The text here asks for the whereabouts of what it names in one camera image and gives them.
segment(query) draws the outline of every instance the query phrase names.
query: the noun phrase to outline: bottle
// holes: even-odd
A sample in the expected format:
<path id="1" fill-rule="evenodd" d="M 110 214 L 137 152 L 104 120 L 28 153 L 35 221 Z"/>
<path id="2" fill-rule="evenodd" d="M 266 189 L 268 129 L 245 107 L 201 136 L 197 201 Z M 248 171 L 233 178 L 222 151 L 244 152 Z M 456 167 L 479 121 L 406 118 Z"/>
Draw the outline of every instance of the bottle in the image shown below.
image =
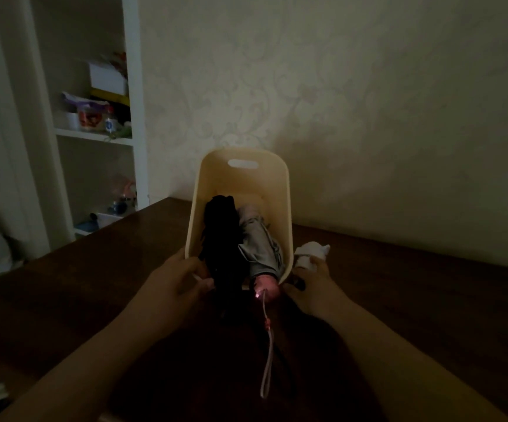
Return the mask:
<path id="1" fill-rule="evenodd" d="M 107 133 L 114 134 L 118 127 L 117 117 L 113 112 L 113 106 L 108 105 L 105 107 L 105 131 Z"/>

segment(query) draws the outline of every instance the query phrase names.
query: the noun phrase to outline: storage basket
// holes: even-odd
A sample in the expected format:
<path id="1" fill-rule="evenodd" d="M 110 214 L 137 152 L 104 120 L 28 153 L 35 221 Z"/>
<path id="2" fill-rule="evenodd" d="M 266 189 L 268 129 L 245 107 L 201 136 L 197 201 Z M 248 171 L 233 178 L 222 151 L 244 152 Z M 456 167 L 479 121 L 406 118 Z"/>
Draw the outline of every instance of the storage basket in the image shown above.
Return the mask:
<path id="1" fill-rule="evenodd" d="M 286 268 L 279 280 L 282 283 L 293 266 L 289 170 L 285 162 L 273 152 L 253 148 L 227 147 L 205 155 L 195 180 L 186 258 L 201 252 L 203 212 L 216 195 L 233 196 L 236 208 L 244 204 L 258 207 L 283 252 Z"/>

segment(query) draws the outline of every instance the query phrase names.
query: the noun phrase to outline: dark brown tabletop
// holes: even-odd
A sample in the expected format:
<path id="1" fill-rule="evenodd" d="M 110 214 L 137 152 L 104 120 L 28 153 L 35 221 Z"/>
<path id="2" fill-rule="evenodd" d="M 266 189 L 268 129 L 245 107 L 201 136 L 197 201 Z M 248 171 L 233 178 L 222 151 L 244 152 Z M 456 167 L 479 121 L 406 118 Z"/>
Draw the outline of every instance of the dark brown tabletop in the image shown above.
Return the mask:
<path id="1" fill-rule="evenodd" d="M 1 277 L 0 362 L 40 377 L 106 326 L 183 246 L 190 209 L 167 198 Z M 293 241 L 330 244 L 331 275 L 350 298 L 508 414 L 508 268 L 296 225 Z M 268 400 L 258 332 L 222 325 L 207 297 L 121 379 L 111 410 L 127 420 L 382 419 L 328 326 L 287 298 L 270 311 L 280 356 Z"/>

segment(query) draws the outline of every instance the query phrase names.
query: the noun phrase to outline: shelf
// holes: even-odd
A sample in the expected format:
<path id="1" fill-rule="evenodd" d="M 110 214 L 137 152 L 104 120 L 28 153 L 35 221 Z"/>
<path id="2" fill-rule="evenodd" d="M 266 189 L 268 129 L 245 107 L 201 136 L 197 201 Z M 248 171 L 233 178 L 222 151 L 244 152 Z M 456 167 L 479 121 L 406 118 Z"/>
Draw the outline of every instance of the shelf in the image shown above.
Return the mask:
<path id="1" fill-rule="evenodd" d="M 90 141 L 106 142 L 106 143 L 117 143 L 120 145 L 133 146 L 133 139 L 130 138 L 117 138 L 111 139 L 108 134 L 105 133 L 93 133 L 93 132 L 82 132 L 80 130 L 69 130 L 55 128 L 55 133 L 59 136 L 67 136 L 71 138 L 89 139 Z"/>
<path id="2" fill-rule="evenodd" d="M 88 231 L 83 231 L 81 229 L 77 229 L 75 228 L 75 234 L 78 234 L 78 235 L 90 235 L 92 234 L 91 232 L 88 232 Z"/>

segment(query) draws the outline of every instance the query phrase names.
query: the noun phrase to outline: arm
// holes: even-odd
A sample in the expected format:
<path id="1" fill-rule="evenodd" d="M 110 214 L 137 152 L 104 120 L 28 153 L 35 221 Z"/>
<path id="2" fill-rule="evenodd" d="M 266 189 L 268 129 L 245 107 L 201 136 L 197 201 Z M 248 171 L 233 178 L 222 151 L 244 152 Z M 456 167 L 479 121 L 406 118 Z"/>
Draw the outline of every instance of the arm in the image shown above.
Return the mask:
<path id="1" fill-rule="evenodd" d="M 156 341 L 176 330 L 209 289 L 204 280 L 177 293 L 184 276 L 198 269 L 201 262 L 184 259 L 184 249 L 168 258 L 116 319 L 1 413 L 0 422 L 95 422 L 119 377 Z"/>
<path id="2" fill-rule="evenodd" d="M 317 272 L 293 270 L 306 290 L 285 285 L 285 291 L 303 312 L 340 334 L 389 420 L 508 421 L 487 399 L 351 301 L 330 278 L 326 262 L 311 262 Z"/>

